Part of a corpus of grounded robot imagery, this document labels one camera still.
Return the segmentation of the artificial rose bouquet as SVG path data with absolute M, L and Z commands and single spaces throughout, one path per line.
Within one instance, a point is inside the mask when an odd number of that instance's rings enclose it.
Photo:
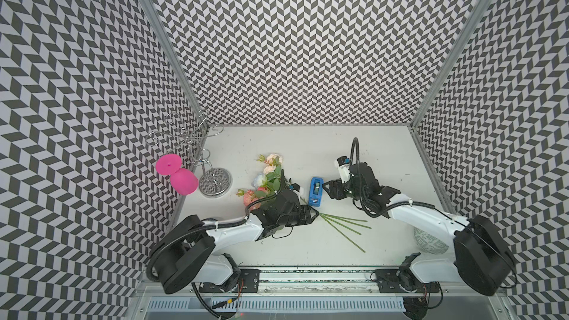
M 257 160 L 264 164 L 264 170 L 256 175 L 251 183 L 251 188 L 239 188 L 236 196 L 242 198 L 244 206 L 248 210 L 256 210 L 260 208 L 261 203 L 254 204 L 263 198 L 269 198 L 276 195 L 279 188 L 286 185 L 291 186 L 291 182 L 280 182 L 279 176 L 283 172 L 282 163 L 283 158 L 277 153 L 270 153 L 266 156 L 259 155 Z M 361 252 L 366 253 L 365 249 L 355 242 L 344 231 L 350 231 L 358 236 L 362 233 L 355 229 L 364 228 L 371 229 L 367 225 L 367 221 L 363 219 L 352 219 L 344 216 L 337 216 L 330 213 L 320 213 L 319 217 L 328 223 L 336 232 L 346 238 L 352 245 L 358 248 Z

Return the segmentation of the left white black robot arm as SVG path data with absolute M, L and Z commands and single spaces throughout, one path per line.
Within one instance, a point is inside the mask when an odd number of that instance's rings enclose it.
M 272 237 L 280 228 L 311 225 L 318 217 L 316 209 L 302 204 L 298 193 L 289 189 L 254 201 L 241 218 L 188 216 L 151 250 L 146 277 L 167 294 L 201 283 L 229 292 L 238 286 L 242 270 L 225 249 Z

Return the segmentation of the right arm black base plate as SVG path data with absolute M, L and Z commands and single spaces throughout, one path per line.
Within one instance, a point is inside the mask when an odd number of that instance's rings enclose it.
M 410 271 L 400 271 L 396 268 L 376 269 L 370 280 L 378 285 L 380 293 L 409 293 L 427 296 L 440 292 L 438 283 L 421 283 Z

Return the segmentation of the green patterned plate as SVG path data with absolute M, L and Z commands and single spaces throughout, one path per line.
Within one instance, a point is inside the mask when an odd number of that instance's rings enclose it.
M 413 229 L 413 235 L 419 248 L 427 253 L 439 255 L 449 251 L 446 243 L 419 228 Z

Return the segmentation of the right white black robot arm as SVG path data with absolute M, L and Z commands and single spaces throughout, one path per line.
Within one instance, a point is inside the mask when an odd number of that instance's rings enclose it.
M 447 248 L 442 253 L 408 256 L 398 269 L 401 288 L 410 291 L 416 284 L 454 282 L 493 296 L 505 286 L 506 278 L 516 274 L 514 255 L 488 218 L 446 213 L 433 204 L 413 200 L 396 188 L 379 184 L 365 162 L 354 163 L 342 156 L 335 165 L 339 178 L 323 185 L 330 198 L 351 198 L 370 218 L 404 222 Z

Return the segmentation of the pink silicone goblet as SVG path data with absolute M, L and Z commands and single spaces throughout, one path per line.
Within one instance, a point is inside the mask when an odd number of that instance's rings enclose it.
M 199 180 L 193 172 L 182 167 L 182 157 L 177 154 L 167 154 L 156 162 L 156 171 L 161 176 L 168 176 L 173 189 L 181 196 L 194 193 L 199 186 Z

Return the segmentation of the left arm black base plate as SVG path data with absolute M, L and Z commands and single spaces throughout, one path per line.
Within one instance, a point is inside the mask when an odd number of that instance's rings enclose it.
M 257 293 L 259 290 L 260 269 L 241 269 L 222 285 L 201 283 L 200 293 Z

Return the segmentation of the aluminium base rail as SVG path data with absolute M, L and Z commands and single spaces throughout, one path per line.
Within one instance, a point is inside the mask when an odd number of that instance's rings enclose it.
M 259 269 L 256 280 L 257 292 L 244 296 L 410 296 L 419 297 L 423 290 L 406 293 L 396 286 L 382 285 L 376 281 L 375 270 L 391 269 L 395 266 L 350 266 L 350 267 L 278 267 L 245 266 Z M 482 296 L 466 284 L 438 281 L 444 297 Z M 134 291 L 134 297 L 168 296 L 158 282 L 143 279 Z

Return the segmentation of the blue tape dispenser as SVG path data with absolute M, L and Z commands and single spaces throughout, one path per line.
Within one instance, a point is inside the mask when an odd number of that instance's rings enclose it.
M 311 179 L 311 186 L 309 189 L 308 204 L 312 207 L 319 207 L 322 202 L 323 185 L 324 181 L 320 177 L 313 177 Z

